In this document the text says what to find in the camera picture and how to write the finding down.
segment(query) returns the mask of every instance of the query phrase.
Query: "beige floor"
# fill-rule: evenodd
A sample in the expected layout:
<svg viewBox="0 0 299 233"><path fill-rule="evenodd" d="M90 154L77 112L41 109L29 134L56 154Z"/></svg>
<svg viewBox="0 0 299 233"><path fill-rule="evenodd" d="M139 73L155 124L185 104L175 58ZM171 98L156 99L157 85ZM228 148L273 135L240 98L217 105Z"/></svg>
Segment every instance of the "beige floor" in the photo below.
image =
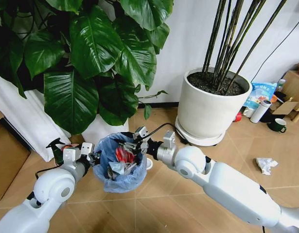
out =
<svg viewBox="0 0 299 233"><path fill-rule="evenodd" d="M129 121L130 130L145 124L151 131L164 122L174 122L175 117L176 108L155 109L145 121L143 110L139 110ZM153 138L161 140L166 129L171 128L165 127ZM260 183L279 204L299 206L299 122L288 120L288 130L282 134L244 117L232 123L216 147L202 150ZM256 157L272 157L279 165L272 168L271 176L262 175L253 161ZM31 192L35 171L51 166L52 162L43 162L35 153L28 158L0 201L0 218ZM125 194L105 193L90 170L68 204L51 220L49 232L259 233L262 229L242 222L208 198L198 185L154 161L141 186Z"/></svg>

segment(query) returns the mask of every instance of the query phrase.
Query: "white flower pot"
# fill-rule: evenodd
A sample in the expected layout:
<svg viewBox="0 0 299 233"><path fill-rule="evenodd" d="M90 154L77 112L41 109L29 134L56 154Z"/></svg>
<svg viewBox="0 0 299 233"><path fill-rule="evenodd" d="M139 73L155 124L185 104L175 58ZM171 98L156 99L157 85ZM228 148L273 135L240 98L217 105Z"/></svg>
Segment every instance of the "white flower pot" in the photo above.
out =
<svg viewBox="0 0 299 233"><path fill-rule="evenodd" d="M234 121L237 113L251 93L251 83L241 76L236 82L246 91L238 96L220 96L202 91L192 86L187 77L195 72L196 68L185 73L182 93L177 111L176 126L187 139L196 145L212 146L219 143L228 127Z"/></svg>

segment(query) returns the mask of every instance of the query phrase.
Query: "plastic bag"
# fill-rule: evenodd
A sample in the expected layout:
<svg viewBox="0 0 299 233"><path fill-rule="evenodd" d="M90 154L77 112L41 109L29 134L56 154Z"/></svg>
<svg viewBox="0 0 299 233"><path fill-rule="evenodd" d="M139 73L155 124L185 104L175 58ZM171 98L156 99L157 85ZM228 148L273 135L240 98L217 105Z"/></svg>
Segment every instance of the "plastic bag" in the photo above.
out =
<svg viewBox="0 0 299 233"><path fill-rule="evenodd" d="M243 106L257 109L263 100L271 100L276 87L276 83L252 83L252 92Z"/></svg>
<svg viewBox="0 0 299 233"><path fill-rule="evenodd" d="M127 142L133 142L133 139L122 133L113 133L100 140L94 152L101 151L100 165L94 166L94 175L104 183L104 191L110 193L126 193L136 189L145 179L147 157L139 153L137 157L141 161L130 174L119 175L114 181L108 178L107 168L109 162L117 162L115 150L118 143L114 139L121 139Z"/></svg>

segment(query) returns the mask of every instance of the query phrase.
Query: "thermos bottle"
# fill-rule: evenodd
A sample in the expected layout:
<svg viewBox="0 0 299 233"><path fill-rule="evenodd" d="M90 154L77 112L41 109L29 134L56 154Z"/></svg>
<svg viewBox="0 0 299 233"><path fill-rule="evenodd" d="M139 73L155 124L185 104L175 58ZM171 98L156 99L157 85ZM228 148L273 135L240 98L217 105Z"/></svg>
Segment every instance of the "thermos bottle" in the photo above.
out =
<svg viewBox="0 0 299 233"><path fill-rule="evenodd" d="M256 111L253 113L253 115L250 118L250 121L253 123L257 123L262 116L265 114L267 109L270 107L271 102L268 100L263 100L260 106L256 109Z"/></svg>

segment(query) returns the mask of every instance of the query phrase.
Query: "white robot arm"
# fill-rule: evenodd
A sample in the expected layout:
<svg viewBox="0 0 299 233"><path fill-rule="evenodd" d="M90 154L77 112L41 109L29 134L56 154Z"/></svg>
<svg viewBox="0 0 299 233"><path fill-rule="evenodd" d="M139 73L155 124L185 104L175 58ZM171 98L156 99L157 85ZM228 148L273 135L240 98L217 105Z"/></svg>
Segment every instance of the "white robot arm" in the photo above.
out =
<svg viewBox="0 0 299 233"><path fill-rule="evenodd" d="M279 206L258 183L227 164L210 159L198 147L186 146L177 151L174 132L168 131L163 142L152 141L145 127L138 128L133 136L137 143L125 144L127 150L153 155L196 182L209 197L243 221L265 226L274 233L299 232L299 208ZM1 219L0 233L47 232L51 217L88 170L87 162L92 164L93 144L86 143L82 148L81 152L64 149L64 164L37 180L33 194Z"/></svg>

